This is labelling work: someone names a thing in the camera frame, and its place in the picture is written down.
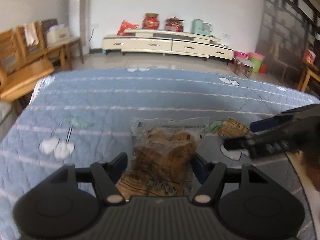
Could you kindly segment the wooden chair with towel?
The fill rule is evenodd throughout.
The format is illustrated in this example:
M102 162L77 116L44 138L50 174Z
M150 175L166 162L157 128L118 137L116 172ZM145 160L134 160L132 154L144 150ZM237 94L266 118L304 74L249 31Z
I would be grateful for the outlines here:
M38 42L29 44L27 42L27 35L25 34L25 28L23 25L18 25L15 28L18 45L21 50L22 59L25 63L32 63L40 59L58 59L62 70L67 70L68 65L65 56L65 49L63 45L55 45L48 47L45 43L42 27L39 22L33 22L35 27L35 34Z

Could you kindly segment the red plastic bag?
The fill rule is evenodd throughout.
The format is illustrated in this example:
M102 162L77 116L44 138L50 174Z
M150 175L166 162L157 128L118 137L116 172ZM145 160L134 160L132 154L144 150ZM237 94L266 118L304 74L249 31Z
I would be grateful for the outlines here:
M125 30L137 29L138 27L139 27L138 24L132 24L130 22L127 22L126 20L123 20L117 32L117 35L120 35L120 36L128 35L128 33L126 33Z

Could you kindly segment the mint green kitchen appliance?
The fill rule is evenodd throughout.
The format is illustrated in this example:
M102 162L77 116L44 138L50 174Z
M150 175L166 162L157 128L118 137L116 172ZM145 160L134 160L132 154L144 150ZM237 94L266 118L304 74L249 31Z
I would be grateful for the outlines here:
M212 37L213 26L201 19L194 19L191 24L191 32L197 35L204 35Z

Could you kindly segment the clear bag of brown cookies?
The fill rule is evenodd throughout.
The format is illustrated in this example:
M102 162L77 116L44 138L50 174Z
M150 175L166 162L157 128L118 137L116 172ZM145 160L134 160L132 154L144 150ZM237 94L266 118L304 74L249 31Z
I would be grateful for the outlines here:
M190 161L206 136L209 118L131 121L133 157L116 187L126 200L133 196L187 196L193 189Z

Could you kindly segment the white cardboard box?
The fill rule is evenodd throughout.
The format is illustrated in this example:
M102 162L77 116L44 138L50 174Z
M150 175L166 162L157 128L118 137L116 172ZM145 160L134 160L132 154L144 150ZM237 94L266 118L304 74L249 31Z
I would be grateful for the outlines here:
M64 24L53 25L46 32L48 44L53 44L70 38L69 28Z

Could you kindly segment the red round jar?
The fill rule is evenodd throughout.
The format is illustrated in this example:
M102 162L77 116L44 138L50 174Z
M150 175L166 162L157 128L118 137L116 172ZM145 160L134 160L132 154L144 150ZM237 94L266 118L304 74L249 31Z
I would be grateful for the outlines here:
M159 20L157 13L145 13L145 18L143 20L143 29L158 29Z

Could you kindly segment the near wooden chair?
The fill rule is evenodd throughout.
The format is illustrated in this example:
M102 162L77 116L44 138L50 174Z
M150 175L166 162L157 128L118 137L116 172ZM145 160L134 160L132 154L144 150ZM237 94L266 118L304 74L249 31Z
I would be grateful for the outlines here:
M48 59L24 63L12 29L1 33L1 100L14 102L32 92L36 83L54 72Z

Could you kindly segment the white towel on chair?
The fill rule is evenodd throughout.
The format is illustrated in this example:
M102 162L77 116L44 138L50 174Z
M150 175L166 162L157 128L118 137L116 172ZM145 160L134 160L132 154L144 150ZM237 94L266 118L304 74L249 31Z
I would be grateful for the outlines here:
M25 23L23 25L25 41L27 46L36 46L39 44L39 38L37 36L36 26L34 22Z

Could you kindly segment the small golden cracker packet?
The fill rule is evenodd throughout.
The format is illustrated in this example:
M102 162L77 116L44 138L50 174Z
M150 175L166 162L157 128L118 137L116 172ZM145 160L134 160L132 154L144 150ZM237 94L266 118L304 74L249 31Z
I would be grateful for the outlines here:
M215 134L222 139L243 137L249 133L249 128L233 118L217 120L204 129L205 134Z

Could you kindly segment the dark wooden shelf divider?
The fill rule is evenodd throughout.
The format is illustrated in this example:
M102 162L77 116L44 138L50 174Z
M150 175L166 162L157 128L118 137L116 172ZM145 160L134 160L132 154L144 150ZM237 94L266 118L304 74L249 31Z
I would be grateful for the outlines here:
M319 53L319 11L308 0L264 0L256 53L268 74L298 83L307 50Z

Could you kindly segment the blue quilted table cover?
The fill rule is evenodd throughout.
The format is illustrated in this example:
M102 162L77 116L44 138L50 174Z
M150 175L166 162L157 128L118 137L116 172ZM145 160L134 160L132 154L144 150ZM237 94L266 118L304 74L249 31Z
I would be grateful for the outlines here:
M266 119L318 99L270 83L183 70L63 72L37 83L1 143L1 239L18 239L15 202L64 164L88 167L132 154L131 121Z

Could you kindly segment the grey sofa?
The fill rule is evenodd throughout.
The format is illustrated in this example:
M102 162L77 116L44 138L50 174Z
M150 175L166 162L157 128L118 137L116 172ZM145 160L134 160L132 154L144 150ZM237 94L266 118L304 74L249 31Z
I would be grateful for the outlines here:
M3 141L17 119L17 114L11 103L0 102L0 141Z

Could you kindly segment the wooden side table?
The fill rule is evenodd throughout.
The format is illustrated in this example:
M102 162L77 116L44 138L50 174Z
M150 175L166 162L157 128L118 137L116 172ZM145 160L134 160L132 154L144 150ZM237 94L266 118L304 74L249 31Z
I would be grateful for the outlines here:
M313 64L303 61L302 74L300 76L297 90L304 93L311 79L314 79L317 82L320 82L319 68Z

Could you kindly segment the green bucket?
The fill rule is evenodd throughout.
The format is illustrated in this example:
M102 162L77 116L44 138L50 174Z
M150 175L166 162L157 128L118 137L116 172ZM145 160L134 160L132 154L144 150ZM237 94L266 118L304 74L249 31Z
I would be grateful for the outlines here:
M261 65L263 64L264 57L260 56L249 56L249 60L254 64L253 72L258 73Z

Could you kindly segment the red pavilion gift box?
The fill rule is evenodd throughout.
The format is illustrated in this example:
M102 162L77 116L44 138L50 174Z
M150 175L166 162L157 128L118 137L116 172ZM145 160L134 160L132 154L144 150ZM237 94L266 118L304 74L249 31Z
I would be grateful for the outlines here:
M184 30L184 20L177 17L166 18L164 29L167 31L183 32Z

